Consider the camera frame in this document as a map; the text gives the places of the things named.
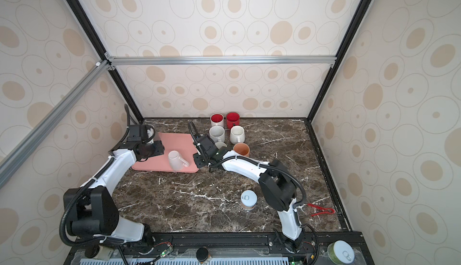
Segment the small grey mug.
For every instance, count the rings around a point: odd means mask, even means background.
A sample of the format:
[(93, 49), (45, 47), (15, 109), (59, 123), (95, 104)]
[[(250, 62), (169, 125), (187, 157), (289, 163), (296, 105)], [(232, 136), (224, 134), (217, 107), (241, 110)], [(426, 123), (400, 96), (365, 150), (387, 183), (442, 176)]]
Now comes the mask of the small grey mug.
[(227, 148), (227, 145), (224, 142), (216, 142), (215, 145), (218, 149)]

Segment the cream speckled mug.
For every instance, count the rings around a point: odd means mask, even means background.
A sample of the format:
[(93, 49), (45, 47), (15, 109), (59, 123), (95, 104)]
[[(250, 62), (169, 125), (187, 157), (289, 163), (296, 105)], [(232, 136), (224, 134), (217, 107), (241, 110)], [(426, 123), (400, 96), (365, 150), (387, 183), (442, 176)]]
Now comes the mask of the cream speckled mug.
[(209, 136), (214, 142), (225, 142), (225, 129), (221, 126), (212, 126)]

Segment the pale pink mug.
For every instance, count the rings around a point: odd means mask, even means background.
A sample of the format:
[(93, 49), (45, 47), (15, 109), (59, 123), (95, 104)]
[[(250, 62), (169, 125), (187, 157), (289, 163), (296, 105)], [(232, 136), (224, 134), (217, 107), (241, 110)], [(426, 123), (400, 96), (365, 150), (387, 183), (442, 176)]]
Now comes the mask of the pale pink mug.
[(168, 161), (170, 167), (174, 171), (181, 171), (182, 169), (187, 168), (190, 165), (190, 163), (187, 160), (185, 160), (182, 157), (182, 155), (176, 150), (172, 150), (169, 152)]

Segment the beige mug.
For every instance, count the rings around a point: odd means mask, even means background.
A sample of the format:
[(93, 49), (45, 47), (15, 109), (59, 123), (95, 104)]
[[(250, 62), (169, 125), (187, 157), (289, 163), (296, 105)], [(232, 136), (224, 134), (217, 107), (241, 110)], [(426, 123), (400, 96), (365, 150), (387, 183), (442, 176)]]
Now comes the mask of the beige mug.
[(250, 154), (250, 147), (247, 144), (241, 142), (241, 143), (237, 143), (233, 147), (233, 151), (235, 151), (236, 153), (242, 156), (248, 157)]

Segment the white ribbed mug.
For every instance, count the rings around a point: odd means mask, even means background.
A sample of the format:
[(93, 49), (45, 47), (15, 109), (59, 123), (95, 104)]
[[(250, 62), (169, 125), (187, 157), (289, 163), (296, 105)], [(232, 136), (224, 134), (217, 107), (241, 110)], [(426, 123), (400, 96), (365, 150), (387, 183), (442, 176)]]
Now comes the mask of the white ribbed mug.
[(230, 130), (230, 142), (232, 144), (238, 144), (245, 142), (245, 130), (242, 126), (233, 126)]

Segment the white mug red inside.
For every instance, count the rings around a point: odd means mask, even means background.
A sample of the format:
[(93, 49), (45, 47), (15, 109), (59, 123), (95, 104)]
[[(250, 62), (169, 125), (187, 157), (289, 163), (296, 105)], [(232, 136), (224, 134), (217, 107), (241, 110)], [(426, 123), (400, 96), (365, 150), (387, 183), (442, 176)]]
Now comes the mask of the white mug red inside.
[(220, 126), (224, 127), (224, 116), (222, 114), (213, 114), (210, 117), (211, 126)]

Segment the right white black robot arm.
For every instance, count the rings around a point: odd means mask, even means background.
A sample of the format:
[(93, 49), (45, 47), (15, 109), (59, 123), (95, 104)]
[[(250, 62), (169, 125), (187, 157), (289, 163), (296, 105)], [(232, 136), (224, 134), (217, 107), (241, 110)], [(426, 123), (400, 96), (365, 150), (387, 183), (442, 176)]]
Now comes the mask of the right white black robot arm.
[(188, 122), (188, 130), (198, 151), (193, 155), (197, 167), (223, 169), (258, 183), (266, 203), (277, 211), (280, 218), (283, 235), (280, 243), (289, 252), (298, 252), (304, 239), (298, 208), (307, 201), (301, 182), (277, 159), (262, 162), (233, 150), (218, 148), (210, 136), (199, 133), (192, 121)]

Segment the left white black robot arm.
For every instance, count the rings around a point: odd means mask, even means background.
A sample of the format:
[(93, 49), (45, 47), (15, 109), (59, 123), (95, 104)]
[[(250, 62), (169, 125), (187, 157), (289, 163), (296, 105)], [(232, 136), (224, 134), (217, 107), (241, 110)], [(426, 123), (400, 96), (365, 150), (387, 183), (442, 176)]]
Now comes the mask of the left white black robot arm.
[(135, 163), (163, 154), (164, 146), (153, 126), (128, 123), (101, 169), (79, 188), (65, 192), (58, 229), (61, 241), (69, 247), (94, 243), (153, 247), (150, 226), (120, 217), (112, 194)]

